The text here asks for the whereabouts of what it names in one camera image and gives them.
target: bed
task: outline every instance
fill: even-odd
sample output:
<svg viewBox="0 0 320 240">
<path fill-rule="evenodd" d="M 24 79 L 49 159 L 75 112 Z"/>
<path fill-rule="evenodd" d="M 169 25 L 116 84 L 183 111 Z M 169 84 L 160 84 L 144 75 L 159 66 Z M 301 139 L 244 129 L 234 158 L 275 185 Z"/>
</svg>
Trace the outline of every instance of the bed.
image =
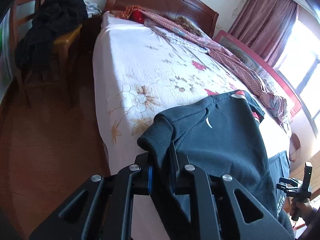
<svg viewBox="0 0 320 240">
<path fill-rule="evenodd" d="M 143 153 L 137 138 L 153 117 L 208 95 L 248 88 L 209 55 L 171 44 L 150 28 L 109 10 L 140 5 L 169 19 L 182 15 L 212 37 L 218 14 L 199 0 L 108 0 L 93 53 L 96 114 L 111 174 Z M 265 107 L 260 124 L 268 157 L 289 149 L 289 138 Z M 135 196 L 132 238 L 169 239 L 149 196 Z"/>
</svg>

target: bed sheet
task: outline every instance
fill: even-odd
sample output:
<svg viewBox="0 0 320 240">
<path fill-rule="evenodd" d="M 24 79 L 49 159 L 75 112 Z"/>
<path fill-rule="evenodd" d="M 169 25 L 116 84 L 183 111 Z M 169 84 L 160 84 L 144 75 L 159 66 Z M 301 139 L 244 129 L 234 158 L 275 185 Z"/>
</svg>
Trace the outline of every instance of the bed sheet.
<svg viewBox="0 0 320 240">
<path fill-rule="evenodd" d="M 150 28 L 106 13 L 93 54 L 96 113 L 111 174 L 143 153 L 137 138 L 154 116 L 215 93 L 248 88 L 209 55 L 170 44 Z M 267 155 L 289 149 L 289 138 L 265 107 L 260 124 Z M 135 196 L 132 238 L 169 239 L 148 196 Z"/>
</svg>

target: metal bolt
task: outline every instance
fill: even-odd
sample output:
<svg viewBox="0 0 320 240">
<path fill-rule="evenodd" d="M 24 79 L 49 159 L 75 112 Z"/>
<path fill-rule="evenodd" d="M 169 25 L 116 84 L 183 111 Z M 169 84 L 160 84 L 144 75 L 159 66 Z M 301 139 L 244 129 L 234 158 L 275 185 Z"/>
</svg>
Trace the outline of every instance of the metal bolt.
<svg viewBox="0 0 320 240">
<path fill-rule="evenodd" d="M 194 171 L 195 167 L 192 164 L 186 164 L 184 165 L 184 168 L 186 169 L 186 171 Z"/>
<path fill-rule="evenodd" d="M 225 181 L 232 181 L 232 176 L 230 174 L 224 174 L 222 179 Z"/>
<path fill-rule="evenodd" d="M 93 182 L 97 182 L 97 181 L 100 181 L 101 180 L 101 176 L 99 174 L 95 174 L 91 177 L 91 180 Z"/>
<path fill-rule="evenodd" d="M 137 171 L 138 169 L 140 169 L 139 165 L 137 164 L 131 164 L 129 166 L 130 171 Z"/>
</svg>

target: brown floor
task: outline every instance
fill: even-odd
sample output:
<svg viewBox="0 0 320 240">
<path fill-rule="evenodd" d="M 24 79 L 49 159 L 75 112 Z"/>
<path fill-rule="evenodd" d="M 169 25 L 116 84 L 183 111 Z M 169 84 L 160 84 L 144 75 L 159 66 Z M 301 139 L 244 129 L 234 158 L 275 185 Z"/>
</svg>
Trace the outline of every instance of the brown floor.
<svg viewBox="0 0 320 240">
<path fill-rule="evenodd" d="M 23 239 L 92 174 L 109 174 L 95 114 L 92 58 L 71 74 L 74 107 L 59 89 L 15 95 L 0 116 L 0 206 Z"/>
</svg>

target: wooden headboard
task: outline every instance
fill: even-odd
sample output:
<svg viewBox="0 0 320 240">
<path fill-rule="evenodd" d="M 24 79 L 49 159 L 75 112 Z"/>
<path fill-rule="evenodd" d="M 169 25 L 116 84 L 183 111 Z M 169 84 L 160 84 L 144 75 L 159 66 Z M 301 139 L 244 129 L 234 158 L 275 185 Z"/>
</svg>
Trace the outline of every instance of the wooden headboard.
<svg viewBox="0 0 320 240">
<path fill-rule="evenodd" d="M 210 37 L 213 36 L 219 16 L 199 0 L 107 0 L 105 11 L 125 10 L 131 5 L 139 5 L 170 20 L 186 16 Z"/>
</svg>

